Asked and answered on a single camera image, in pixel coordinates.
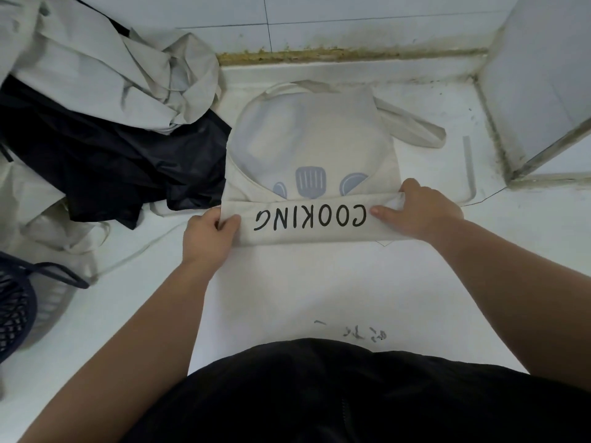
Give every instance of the person's right arm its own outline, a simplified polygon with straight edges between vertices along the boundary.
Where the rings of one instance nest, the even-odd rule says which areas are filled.
[[[431,244],[493,329],[533,375],[591,392],[591,277],[463,218],[443,194],[407,179],[402,211],[371,213]]]

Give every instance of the dark blue plastic basket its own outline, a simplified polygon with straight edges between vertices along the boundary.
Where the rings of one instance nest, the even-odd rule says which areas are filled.
[[[80,289],[89,286],[62,265],[31,264],[0,252],[0,364],[23,343],[35,322],[37,296],[29,281],[32,273],[40,273]]]

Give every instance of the person's left arm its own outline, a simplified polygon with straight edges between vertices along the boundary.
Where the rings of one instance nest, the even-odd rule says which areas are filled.
[[[207,284],[240,225],[219,230],[219,208],[191,218],[183,262],[129,321],[62,387],[20,443],[115,443],[187,376]]]

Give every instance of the person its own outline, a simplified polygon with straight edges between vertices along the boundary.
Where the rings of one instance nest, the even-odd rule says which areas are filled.
[[[463,218],[407,179],[371,213],[431,244],[530,374],[319,339],[260,345],[187,377],[208,282],[239,217],[188,222],[181,265],[66,383],[21,443],[589,441],[591,278]]]

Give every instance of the tiled wall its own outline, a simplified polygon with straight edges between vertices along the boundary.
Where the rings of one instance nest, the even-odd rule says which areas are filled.
[[[590,12],[591,0],[519,0],[492,48],[480,82],[513,170],[591,118]]]
[[[517,0],[84,0],[126,26],[189,28],[216,52],[482,48]]]

